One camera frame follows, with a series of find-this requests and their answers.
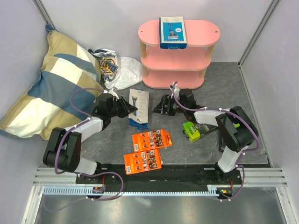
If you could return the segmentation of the blue razor box clear front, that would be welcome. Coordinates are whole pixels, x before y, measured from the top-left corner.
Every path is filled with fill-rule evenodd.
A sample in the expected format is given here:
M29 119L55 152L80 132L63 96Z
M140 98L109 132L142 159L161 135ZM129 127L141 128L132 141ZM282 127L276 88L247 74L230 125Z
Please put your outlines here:
M161 49L186 49L184 18L159 17L159 45Z

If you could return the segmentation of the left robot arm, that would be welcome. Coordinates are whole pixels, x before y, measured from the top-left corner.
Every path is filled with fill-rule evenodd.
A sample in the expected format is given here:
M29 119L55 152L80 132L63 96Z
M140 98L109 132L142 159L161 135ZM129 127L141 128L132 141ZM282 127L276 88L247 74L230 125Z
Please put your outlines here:
M92 115L84 121L68 128L56 127L52 130L43 155L44 165L56 168L58 173L70 172L86 174L91 183L99 183L103 173L100 165L81 156L81 144L92 135L103 131L111 118L124 118L137 111L135 103L127 102L122 96L104 93L97 99Z

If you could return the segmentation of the white blue razor box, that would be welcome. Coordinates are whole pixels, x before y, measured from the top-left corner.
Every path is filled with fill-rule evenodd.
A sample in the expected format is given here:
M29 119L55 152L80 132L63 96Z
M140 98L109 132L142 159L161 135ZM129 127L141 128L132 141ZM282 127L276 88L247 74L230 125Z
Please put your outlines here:
M129 103L137 108L137 111L129 114L129 125L138 130L147 130L149 115L149 92L138 89L130 89Z

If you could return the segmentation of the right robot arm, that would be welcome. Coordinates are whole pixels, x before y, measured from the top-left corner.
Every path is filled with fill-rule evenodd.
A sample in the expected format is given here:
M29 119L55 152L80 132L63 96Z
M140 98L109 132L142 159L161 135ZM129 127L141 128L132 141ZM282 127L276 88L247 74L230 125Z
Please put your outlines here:
M258 140L258 131L240 106L230 109L209 108L197 104L190 89L170 86L171 95L163 95L153 112L174 116L183 113L192 123L217 127L224 141L225 148L216 163L214 178L218 183L226 183L231 178L231 171L237 168L239 157L249 150L249 146Z

